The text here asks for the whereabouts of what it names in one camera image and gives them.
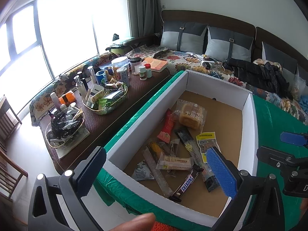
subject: wooden chair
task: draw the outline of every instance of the wooden chair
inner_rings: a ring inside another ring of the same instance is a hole
[[[10,200],[20,179],[22,176],[28,177],[28,173],[14,163],[9,157],[7,157],[2,149],[0,149],[0,157],[5,161],[4,163],[0,161],[0,187],[8,192],[9,195],[7,196],[1,192],[0,194]],[[8,163],[20,173],[17,179],[7,172],[7,166],[5,163]]]
[[[16,123],[12,121],[13,116],[8,112],[9,109],[16,117],[17,119]],[[21,120],[13,111],[5,95],[3,95],[3,97],[0,99],[0,148],[3,151],[6,151],[5,140],[13,132],[18,122],[21,124]]]

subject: red snack package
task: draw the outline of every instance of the red snack package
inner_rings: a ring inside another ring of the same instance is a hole
[[[161,132],[159,133],[159,135],[157,136],[159,139],[161,139],[162,141],[166,143],[170,142],[170,134],[174,126],[174,121],[173,121],[171,114],[172,114],[172,111],[168,109],[165,114],[165,125],[163,129],[161,130]]]

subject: pillow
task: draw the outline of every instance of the pillow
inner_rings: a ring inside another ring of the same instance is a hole
[[[206,29],[207,24],[198,22],[164,21],[161,47],[202,54]]]
[[[304,88],[304,91],[302,92],[301,95],[308,95],[308,72],[303,69],[301,66],[297,66],[297,69],[296,69],[296,72],[295,72],[296,75],[298,75],[300,78],[302,78],[303,80],[306,80],[306,86]]]
[[[253,37],[228,29],[208,26],[208,45],[205,54],[217,61],[225,61],[229,57],[251,62],[253,40]]]
[[[279,62],[282,67],[282,75],[292,86],[294,74],[297,67],[297,60],[282,51],[262,42],[262,59],[267,61]]]

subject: black jacket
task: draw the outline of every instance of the black jacket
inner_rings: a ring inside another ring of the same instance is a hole
[[[291,93],[288,91],[289,83],[279,72],[278,67],[267,62],[264,67],[254,63],[229,58],[223,63],[225,69],[233,71],[235,77],[242,82],[276,93],[279,97],[288,97],[293,100]]]

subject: white box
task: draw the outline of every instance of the white box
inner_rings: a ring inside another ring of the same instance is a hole
[[[123,172],[132,157],[163,119],[166,110],[171,108],[186,90],[211,99],[216,98],[217,101],[242,111],[242,137],[238,169],[245,169],[251,175],[256,176],[258,127],[251,92],[221,79],[191,70],[182,73],[124,133],[107,153],[107,161],[103,168],[122,185],[153,205],[188,221],[212,227],[217,220],[216,217],[194,211],[164,198]],[[236,229],[240,229],[242,226],[249,203]]]

